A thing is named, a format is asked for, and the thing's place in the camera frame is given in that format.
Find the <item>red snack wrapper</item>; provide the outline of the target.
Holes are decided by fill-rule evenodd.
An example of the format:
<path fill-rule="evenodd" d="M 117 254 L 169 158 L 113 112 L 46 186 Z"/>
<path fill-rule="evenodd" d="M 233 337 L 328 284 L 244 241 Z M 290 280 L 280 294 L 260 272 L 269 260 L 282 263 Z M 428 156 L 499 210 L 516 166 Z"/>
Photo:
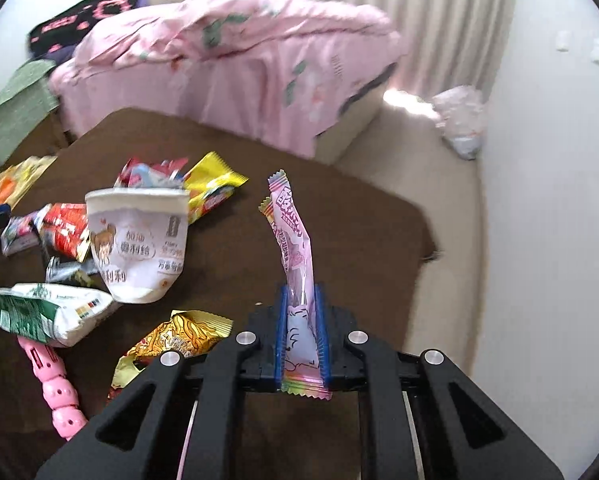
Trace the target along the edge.
<path fill-rule="evenodd" d="M 85 204 L 48 204 L 38 214 L 36 226 L 42 241 L 55 252 L 84 261 L 90 248 Z"/>

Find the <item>yellow chip wrapper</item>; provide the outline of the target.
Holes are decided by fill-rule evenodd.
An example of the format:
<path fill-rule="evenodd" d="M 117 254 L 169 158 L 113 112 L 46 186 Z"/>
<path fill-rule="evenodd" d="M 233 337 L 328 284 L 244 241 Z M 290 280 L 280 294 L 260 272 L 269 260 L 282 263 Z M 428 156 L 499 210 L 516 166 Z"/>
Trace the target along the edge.
<path fill-rule="evenodd" d="M 198 221 L 249 181 L 216 153 L 209 152 L 184 177 L 184 188 L 189 193 L 188 221 Z"/>

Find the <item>nightstand with green cloth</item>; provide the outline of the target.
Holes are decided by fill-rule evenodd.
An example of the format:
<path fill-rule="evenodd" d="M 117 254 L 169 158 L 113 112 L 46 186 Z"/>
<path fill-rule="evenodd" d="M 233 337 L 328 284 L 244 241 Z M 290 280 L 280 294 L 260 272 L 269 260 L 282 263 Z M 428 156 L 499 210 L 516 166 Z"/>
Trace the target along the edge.
<path fill-rule="evenodd" d="M 55 67 L 48 60 L 27 62 L 0 90 L 0 169 L 68 147 L 58 115 L 59 100 L 49 89 Z"/>

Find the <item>pink yellow candy wrapper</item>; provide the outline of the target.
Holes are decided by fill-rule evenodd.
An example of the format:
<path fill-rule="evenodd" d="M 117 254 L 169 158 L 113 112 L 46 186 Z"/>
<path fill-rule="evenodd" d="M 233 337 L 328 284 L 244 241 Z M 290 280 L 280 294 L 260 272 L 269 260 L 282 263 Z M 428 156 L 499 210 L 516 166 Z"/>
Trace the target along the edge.
<path fill-rule="evenodd" d="M 315 275 L 310 236 L 301 221 L 286 172 L 268 178 L 269 194 L 260 203 L 281 252 L 281 264 L 289 287 L 286 366 L 282 390 L 294 396 L 329 400 L 320 377 L 316 343 Z"/>

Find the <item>silver small wrapper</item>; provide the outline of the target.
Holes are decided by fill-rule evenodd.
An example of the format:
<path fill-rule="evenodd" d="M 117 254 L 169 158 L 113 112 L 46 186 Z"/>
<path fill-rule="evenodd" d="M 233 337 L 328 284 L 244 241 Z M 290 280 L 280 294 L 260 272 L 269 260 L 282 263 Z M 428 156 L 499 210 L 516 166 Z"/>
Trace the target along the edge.
<path fill-rule="evenodd" d="M 46 282 L 79 287 L 94 287 L 92 278 L 99 270 L 91 258 L 83 262 L 62 261 L 59 257 L 51 257 L 46 267 Z"/>

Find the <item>pink floral bed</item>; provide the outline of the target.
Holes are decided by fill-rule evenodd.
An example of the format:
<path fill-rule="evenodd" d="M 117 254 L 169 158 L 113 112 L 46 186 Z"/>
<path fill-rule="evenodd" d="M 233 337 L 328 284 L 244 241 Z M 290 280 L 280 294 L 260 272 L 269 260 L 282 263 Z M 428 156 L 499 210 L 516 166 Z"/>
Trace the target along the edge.
<path fill-rule="evenodd" d="M 310 158 L 403 52 L 391 19 L 369 4 L 185 0 L 105 18 L 49 85 L 76 136 L 138 108 Z"/>

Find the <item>gold noodle snack wrapper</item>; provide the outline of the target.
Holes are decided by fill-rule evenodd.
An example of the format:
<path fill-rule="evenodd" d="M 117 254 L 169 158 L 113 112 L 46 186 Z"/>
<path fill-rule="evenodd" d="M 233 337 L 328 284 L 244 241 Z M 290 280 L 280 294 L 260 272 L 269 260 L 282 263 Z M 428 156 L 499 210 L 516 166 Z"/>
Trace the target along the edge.
<path fill-rule="evenodd" d="M 234 322 L 230 318 L 200 311 L 173 310 L 162 322 L 118 360 L 106 401 L 132 382 L 154 359 L 166 351 L 177 351 L 184 358 L 208 353 L 217 342 L 227 338 Z"/>

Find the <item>yellow trash bag bin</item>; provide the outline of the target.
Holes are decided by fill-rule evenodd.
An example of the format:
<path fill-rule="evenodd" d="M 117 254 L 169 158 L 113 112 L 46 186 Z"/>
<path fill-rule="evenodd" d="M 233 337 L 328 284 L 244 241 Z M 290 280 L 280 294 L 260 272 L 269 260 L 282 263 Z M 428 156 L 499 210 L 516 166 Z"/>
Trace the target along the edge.
<path fill-rule="evenodd" d="M 56 156 L 30 156 L 24 162 L 10 166 L 0 174 L 0 205 L 8 204 L 11 207 L 10 219 L 23 217 L 13 213 L 14 207 L 56 159 Z"/>

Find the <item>white wall switch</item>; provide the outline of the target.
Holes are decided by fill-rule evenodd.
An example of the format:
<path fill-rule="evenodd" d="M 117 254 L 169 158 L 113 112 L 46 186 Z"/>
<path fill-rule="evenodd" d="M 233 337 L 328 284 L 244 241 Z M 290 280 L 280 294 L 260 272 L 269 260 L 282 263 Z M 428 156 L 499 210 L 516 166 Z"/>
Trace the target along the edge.
<path fill-rule="evenodd" d="M 572 33 L 569 30 L 559 30 L 555 35 L 555 50 L 569 52 L 571 48 Z"/>

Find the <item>white plastic bag on floor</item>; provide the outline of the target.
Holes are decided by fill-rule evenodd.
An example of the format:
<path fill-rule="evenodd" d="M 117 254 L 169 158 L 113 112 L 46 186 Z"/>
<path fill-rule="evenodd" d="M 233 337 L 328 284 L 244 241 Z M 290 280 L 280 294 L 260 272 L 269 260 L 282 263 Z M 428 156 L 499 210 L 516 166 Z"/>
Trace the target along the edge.
<path fill-rule="evenodd" d="M 477 159 L 487 119 L 482 92 L 472 86 L 458 86 L 433 96 L 432 106 L 443 141 L 461 159 Z"/>

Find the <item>pink cartoon snack wrapper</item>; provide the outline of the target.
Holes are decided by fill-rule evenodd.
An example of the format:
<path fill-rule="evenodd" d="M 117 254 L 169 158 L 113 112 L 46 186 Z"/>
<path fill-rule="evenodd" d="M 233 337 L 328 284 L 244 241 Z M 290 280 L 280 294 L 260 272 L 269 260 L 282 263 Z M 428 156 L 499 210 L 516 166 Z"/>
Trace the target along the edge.
<path fill-rule="evenodd" d="M 42 210 L 33 211 L 23 217 L 12 217 L 0 236 L 1 252 L 10 257 L 18 252 L 40 245 L 39 222 Z"/>

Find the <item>light blue wrapper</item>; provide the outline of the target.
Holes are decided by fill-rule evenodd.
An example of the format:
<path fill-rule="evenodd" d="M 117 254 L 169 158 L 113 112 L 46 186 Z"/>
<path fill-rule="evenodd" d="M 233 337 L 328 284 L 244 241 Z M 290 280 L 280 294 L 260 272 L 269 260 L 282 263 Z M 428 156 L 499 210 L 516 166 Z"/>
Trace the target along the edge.
<path fill-rule="evenodd" d="M 129 159 L 114 183 L 115 188 L 173 188 L 184 187 L 184 177 L 180 171 L 188 164 L 188 159 L 165 159 L 162 162 L 141 162 Z"/>

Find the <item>pink caterpillar toy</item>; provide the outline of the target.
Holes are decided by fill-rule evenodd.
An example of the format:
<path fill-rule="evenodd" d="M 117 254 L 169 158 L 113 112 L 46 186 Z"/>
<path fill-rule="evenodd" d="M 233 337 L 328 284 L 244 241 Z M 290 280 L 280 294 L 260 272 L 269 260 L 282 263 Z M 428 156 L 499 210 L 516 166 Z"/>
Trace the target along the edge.
<path fill-rule="evenodd" d="M 61 438 L 71 440 L 86 426 L 87 419 L 79 409 L 78 393 L 68 381 L 63 361 L 48 344 L 22 336 L 18 337 L 18 343 L 42 384 L 42 397 L 51 410 L 54 429 Z"/>

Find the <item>black pink kitty blanket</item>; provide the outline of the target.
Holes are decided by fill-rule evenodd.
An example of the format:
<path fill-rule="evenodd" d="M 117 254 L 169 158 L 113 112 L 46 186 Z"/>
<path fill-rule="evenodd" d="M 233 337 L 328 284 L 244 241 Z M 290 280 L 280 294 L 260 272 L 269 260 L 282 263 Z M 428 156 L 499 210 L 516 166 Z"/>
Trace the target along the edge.
<path fill-rule="evenodd" d="M 110 16 L 142 8 L 149 0 L 82 0 L 68 10 L 36 25 L 28 33 L 27 49 L 34 61 L 50 60 L 60 65 L 95 24 Z"/>

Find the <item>green white snack bag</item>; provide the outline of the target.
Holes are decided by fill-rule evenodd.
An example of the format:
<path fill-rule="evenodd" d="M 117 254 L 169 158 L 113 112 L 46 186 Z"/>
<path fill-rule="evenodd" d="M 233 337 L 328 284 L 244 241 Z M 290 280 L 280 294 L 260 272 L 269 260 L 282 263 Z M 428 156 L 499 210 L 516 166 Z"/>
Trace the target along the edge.
<path fill-rule="evenodd" d="M 99 289 L 20 283 L 0 288 L 0 329 L 16 336 L 73 347 L 120 305 Z"/>

